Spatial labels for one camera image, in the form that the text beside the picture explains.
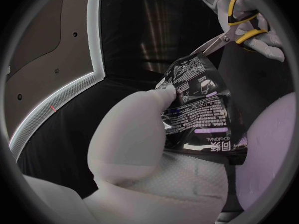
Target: packaging label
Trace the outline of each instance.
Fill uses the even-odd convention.
[[[176,60],[156,89],[173,84],[177,98],[162,114],[165,148],[218,153],[241,165],[247,154],[242,116],[222,77],[202,53]]]

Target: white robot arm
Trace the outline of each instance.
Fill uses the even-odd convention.
[[[228,7],[230,0],[202,0],[209,8],[211,8],[217,15],[219,23],[224,32],[228,31],[229,25],[227,21],[228,17]],[[240,15],[242,12],[256,9],[255,6],[249,0],[237,0],[235,4],[235,15]],[[265,18],[259,14],[259,27],[268,31],[268,23]],[[253,27],[250,22],[243,23],[239,25],[236,34],[243,35],[247,31],[252,30]],[[275,59],[283,62],[285,60],[285,56],[280,49],[282,46],[280,39],[276,35],[275,31],[272,29],[265,34],[260,34],[254,38],[248,39],[245,45],[250,48],[260,52],[264,56]]]

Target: scissors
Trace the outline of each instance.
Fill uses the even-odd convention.
[[[191,53],[191,55],[203,52],[206,56],[213,53],[214,51],[220,49],[224,45],[228,44],[229,42],[235,41],[238,45],[243,47],[245,50],[248,51],[255,51],[249,47],[244,45],[244,42],[252,37],[255,37],[262,33],[268,33],[265,29],[260,29],[258,26],[257,15],[260,13],[257,9],[246,11],[238,18],[233,16],[234,7],[237,0],[231,0],[228,8],[228,25],[230,28],[227,32],[224,32],[213,39],[209,40],[208,42],[204,43],[200,47],[198,47],[195,51]],[[242,23],[250,21],[253,28],[252,30],[246,32],[244,35],[236,35],[235,32],[238,26]]]

